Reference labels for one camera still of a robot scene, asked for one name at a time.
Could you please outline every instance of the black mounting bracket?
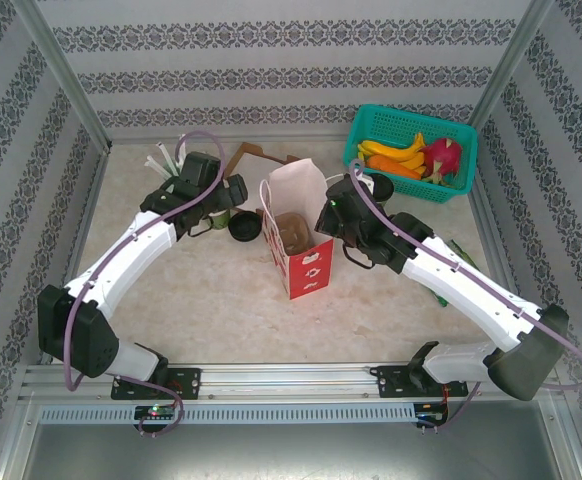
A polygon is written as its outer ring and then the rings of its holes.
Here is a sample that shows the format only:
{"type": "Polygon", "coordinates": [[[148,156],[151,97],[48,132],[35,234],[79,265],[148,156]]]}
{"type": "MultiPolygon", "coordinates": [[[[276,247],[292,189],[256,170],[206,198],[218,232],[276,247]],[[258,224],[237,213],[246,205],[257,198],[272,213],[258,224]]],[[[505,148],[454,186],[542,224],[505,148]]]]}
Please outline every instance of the black mounting bracket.
{"type": "MultiPolygon", "coordinates": [[[[199,368],[172,368],[167,369],[166,381],[162,386],[175,391],[182,400],[197,400],[200,393],[202,370],[199,368]]],[[[113,400],[172,400],[167,393],[153,388],[142,387],[135,383],[114,379],[111,387],[113,400]]]]}
{"type": "Polygon", "coordinates": [[[449,419],[448,403],[414,403],[415,416],[418,428],[433,428],[444,425],[449,419]]]}
{"type": "MultiPolygon", "coordinates": [[[[443,385],[434,381],[427,382],[420,389],[410,378],[407,365],[383,365],[372,367],[369,373],[378,379],[380,398],[430,398],[443,397],[443,385]]],[[[466,397],[469,394],[464,382],[447,383],[449,397],[466,397]]]]}

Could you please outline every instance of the teal basket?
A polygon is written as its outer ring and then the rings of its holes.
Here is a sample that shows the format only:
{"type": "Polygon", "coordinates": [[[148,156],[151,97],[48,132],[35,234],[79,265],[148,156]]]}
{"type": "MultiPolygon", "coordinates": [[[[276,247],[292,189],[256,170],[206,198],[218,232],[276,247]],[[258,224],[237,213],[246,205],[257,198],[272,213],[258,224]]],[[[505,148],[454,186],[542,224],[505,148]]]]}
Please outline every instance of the teal basket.
{"type": "Polygon", "coordinates": [[[422,132],[424,141],[430,145],[438,138],[452,138],[462,147],[460,172],[445,177],[453,188],[399,177],[370,168],[367,173],[381,173],[391,179],[394,191],[444,203],[455,195],[466,195],[471,190],[478,154],[478,133],[475,128],[461,123],[427,117],[417,113],[403,112],[395,108],[379,105],[362,105],[355,115],[351,133],[344,149],[344,164],[349,167],[358,157],[358,144],[363,140],[373,140],[388,147],[405,148],[413,143],[416,133],[422,132]]]}

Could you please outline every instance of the dragon fruit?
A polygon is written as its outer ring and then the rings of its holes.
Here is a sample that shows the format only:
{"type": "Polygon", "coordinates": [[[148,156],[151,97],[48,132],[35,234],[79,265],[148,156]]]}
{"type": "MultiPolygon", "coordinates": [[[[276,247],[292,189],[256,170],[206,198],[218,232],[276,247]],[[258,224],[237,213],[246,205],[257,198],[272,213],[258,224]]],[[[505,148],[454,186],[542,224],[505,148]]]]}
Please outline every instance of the dragon fruit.
{"type": "Polygon", "coordinates": [[[457,175],[460,171],[460,157],[462,156],[460,144],[450,138],[439,138],[431,145],[422,147],[420,151],[424,153],[426,166],[422,181],[449,186],[444,181],[444,176],[449,173],[457,175]]]}

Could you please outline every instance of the banana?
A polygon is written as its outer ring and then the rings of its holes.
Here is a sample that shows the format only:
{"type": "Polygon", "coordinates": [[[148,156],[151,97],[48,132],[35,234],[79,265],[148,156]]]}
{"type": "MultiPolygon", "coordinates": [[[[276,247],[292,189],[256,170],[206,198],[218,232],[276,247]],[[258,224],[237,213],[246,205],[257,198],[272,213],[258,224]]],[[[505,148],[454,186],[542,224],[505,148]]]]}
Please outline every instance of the banana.
{"type": "Polygon", "coordinates": [[[382,145],[381,143],[372,140],[363,141],[360,146],[364,150],[368,150],[371,154],[383,155],[392,158],[398,162],[404,162],[414,157],[418,151],[425,146],[424,136],[422,133],[416,134],[413,144],[408,148],[393,148],[382,145]]]}
{"type": "Polygon", "coordinates": [[[370,157],[371,155],[373,155],[373,152],[370,152],[369,150],[364,148],[361,144],[358,144],[358,152],[360,152],[365,157],[370,157]]]}
{"type": "Polygon", "coordinates": [[[418,152],[413,156],[413,158],[407,160],[406,162],[400,162],[400,165],[410,168],[411,170],[415,170],[421,165],[424,165],[424,153],[418,152]]]}

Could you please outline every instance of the paper food box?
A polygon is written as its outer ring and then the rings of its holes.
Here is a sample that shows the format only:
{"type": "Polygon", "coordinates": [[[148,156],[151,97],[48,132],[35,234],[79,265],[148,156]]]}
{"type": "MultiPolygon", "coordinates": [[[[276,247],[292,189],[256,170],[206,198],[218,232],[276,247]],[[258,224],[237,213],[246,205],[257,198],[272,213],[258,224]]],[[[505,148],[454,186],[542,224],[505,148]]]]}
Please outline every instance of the paper food box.
{"type": "Polygon", "coordinates": [[[315,232],[315,224],[326,202],[327,182],[311,159],[288,163],[269,174],[260,184],[264,206],[262,231],[271,250],[289,298],[315,292],[329,284],[333,262],[333,238],[315,232]],[[276,217],[299,214],[309,227],[309,250],[287,255],[276,217]]]}

